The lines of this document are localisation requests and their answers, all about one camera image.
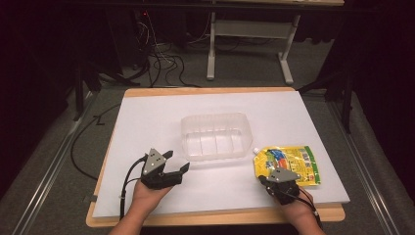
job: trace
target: white surface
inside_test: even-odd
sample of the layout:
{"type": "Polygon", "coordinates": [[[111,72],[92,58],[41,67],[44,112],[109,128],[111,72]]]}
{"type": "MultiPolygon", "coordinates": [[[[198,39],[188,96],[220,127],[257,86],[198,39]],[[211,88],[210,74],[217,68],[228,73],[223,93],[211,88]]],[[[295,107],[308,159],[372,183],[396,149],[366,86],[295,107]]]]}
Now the white surface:
{"type": "MultiPolygon", "coordinates": [[[[164,172],[186,164],[180,120],[191,115],[244,113],[253,133],[252,148],[308,145],[317,161],[321,185],[307,187],[316,204],[349,202],[346,190],[318,136],[300,94],[234,93],[124,98],[108,151],[107,164],[93,217],[119,215],[119,195],[130,166],[156,148],[173,150],[164,172]]],[[[274,207],[254,177],[254,153],[228,162],[191,163],[181,185],[164,197],[154,213],[201,212],[274,207]]],[[[139,177],[142,165],[131,177],[139,177]]],[[[132,196],[127,187],[126,208],[132,196]]]]}

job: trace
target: snack package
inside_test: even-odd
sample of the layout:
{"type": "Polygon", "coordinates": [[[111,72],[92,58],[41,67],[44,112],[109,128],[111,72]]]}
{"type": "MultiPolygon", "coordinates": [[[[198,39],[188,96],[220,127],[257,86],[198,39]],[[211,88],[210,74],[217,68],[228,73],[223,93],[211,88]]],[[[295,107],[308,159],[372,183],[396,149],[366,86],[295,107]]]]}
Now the snack package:
{"type": "Polygon", "coordinates": [[[320,184],[317,163],[308,146],[277,147],[254,149],[255,176],[269,176],[276,167],[289,169],[301,176],[299,186],[320,184]]]}

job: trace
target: gray carpet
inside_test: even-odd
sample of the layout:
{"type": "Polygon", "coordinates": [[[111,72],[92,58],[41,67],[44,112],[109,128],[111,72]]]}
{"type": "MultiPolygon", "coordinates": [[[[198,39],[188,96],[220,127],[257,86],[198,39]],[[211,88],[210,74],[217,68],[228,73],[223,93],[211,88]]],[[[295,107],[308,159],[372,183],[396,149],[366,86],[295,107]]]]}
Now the gray carpet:
{"type": "MultiPolygon", "coordinates": [[[[215,81],[206,81],[207,48],[188,47],[186,50],[170,49],[167,55],[180,55],[185,62],[182,79],[186,83],[203,87],[227,86],[286,86],[275,59],[275,47],[280,42],[273,41],[264,45],[246,44],[234,51],[232,44],[224,43],[216,56],[215,81]]],[[[295,43],[289,56],[289,65],[299,88],[315,79],[331,44],[312,45],[305,41],[295,43]]],[[[166,70],[156,86],[180,85],[180,70],[166,70]]],[[[151,77],[157,70],[152,69],[151,77]]],[[[150,84],[147,75],[137,79],[144,87],[150,84]]],[[[104,82],[101,92],[94,94],[90,109],[78,130],[82,129],[95,115],[120,103],[126,87],[104,82]]],[[[321,91],[304,95],[303,100],[318,133],[332,159],[350,203],[345,204],[346,219],[341,222],[325,222],[327,234],[415,234],[413,203],[398,181],[392,167],[382,152],[370,125],[360,109],[358,100],[353,97],[351,112],[351,135],[346,135],[339,127],[336,116],[337,104],[326,103],[321,91]],[[356,164],[355,153],[347,144],[349,139],[355,144],[363,162],[367,166],[375,189],[379,189],[382,199],[396,226],[388,232],[379,214],[374,210],[370,190],[362,183],[364,178],[356,164]]],[[[73,128],[73,96],[69,97],[70,106],[49,128],[42,142],[26,164],[14,184],[0,203],[0,234],[12,234],[19,223],[24,210],[42,180],[48,166],[54,160],[67,134],[73,128]]],[[[92,175],[98,176],[108,143],[113,131],[118,108],[106,113],[101,122],[104,125],[91,124],[80,135],[73,149],[77,164],[92,175]]],[[[93,193],[96,182],[80,174],[72,165],[69,150],[66,151],[62,168],[53,186],[46,190],[47,197],[39,202],[40,210],[35,220],[28,226],[26,234],[106,234],[111,228],[90,228],[85,224],[89,208],[88,197],[93,193]]],[[[289,225],[247,225],[247,226],[194,226],[145,228],[143,234],[296,234],[289,225]]]]}

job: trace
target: plastic tray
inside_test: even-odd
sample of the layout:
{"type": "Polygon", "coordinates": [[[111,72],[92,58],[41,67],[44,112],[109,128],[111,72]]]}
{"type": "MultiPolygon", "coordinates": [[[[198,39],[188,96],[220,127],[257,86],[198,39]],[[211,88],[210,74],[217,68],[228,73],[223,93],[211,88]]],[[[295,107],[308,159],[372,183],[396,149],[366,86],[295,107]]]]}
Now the plastic tray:
{"type": "Polygon", "coordinates": [[[185,117],[181,134],[190,162],[241,158],[253,142],[250,123],[241,113],[185,117]]]}

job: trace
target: table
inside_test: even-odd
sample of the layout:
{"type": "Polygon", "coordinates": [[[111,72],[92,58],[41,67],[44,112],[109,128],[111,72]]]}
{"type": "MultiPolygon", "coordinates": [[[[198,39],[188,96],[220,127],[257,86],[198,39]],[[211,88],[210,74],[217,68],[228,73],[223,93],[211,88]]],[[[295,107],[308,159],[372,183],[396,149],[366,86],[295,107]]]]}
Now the table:
{"type": "MultiPolygon", "coordinates": [[[[257,88],[177,88],[177,89],[130,89],[124,97],[150,97],[165,95],[197,95],[197,94],[225,94],[247,92],[293,91],[289,87],[257,87],[257,88]]],[[[108,153],[103,163],[100,177],[94,192],[98,195],[103,180],[108,153]]],[[[86,217],[86,223],[91,227],[115,226],[117,216],[92,216],[96,203],[92,202],[86,217]]],[[[340,203],[316,205],[322,221],[340,221],[345,218],[345,212],[340,203]]],[[[275,208],[240,209],[225,211],[197,211],[175,214],[155,214],[149,216],[145,226],[173,226],[173,225],[213,225],[213,224],[264,224],[284,223],[285,218],[275,208]]]]}
{"type": "MultiPolygon", "coordinates": [[[[257,4],[298,4],[298,5],[318,5],[318,6],[342,6],[343,0],[324,0],[324,1],[291,1],[291,0],[221,0],[220,2],[251,2],[257,4]]],[[[278,61],[284,75],[286,84],[294,83],[288,66],[287,57],[293,44],[294,36],[300,22],[300,14],[295,14],[291,22],[270,23],[270,22],[251,22],[251,21],[228,21],[217,20],[216,13],[210,14],[210,44],[207,58],[207,80],[214,80],[214,61],[215,61],[215,36],[244,36],[260,38],[285,39],[286,44],[281,52],[278,52],[278,61]]]]}

